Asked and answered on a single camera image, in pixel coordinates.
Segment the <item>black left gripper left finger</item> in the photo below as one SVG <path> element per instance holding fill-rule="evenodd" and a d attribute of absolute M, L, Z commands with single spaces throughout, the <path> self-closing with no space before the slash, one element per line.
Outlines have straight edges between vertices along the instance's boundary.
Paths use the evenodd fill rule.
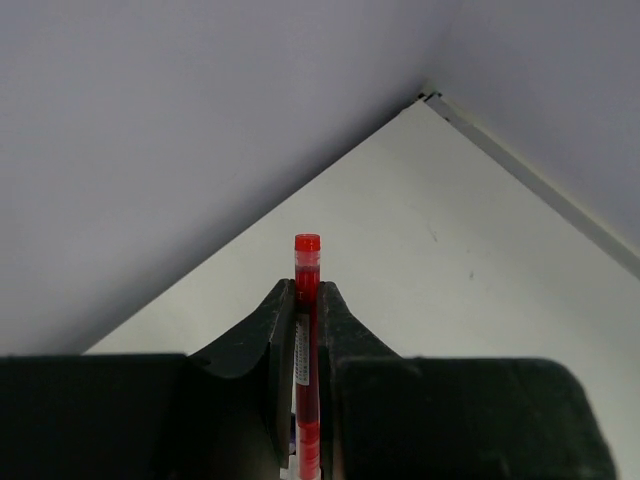
<path fill-rule="evenodd" d="M 5 479 L 276 479 L 290 441 L 294 286 L 191 355 L 8 356 Z"/>

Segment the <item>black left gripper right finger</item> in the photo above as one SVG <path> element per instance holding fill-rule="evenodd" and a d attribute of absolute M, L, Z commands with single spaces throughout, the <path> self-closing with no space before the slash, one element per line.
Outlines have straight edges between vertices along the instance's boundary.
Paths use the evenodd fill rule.
<path fill-rule="evenodd" d="M 321 285 L 328 479 L 611 479 L 587 394 L 544 358 L 404 358 Z"/>

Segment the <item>black gel pen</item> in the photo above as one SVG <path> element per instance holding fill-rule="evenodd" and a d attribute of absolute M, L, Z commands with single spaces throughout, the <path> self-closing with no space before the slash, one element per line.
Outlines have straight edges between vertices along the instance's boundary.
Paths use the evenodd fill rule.
<path fill-rule="evenodd" d="M 295 345 L 296 455 L 299 479 L 319 479 L 320 402 L 318 367 L 318 292 L 321 238 L 295 236 Z"/>

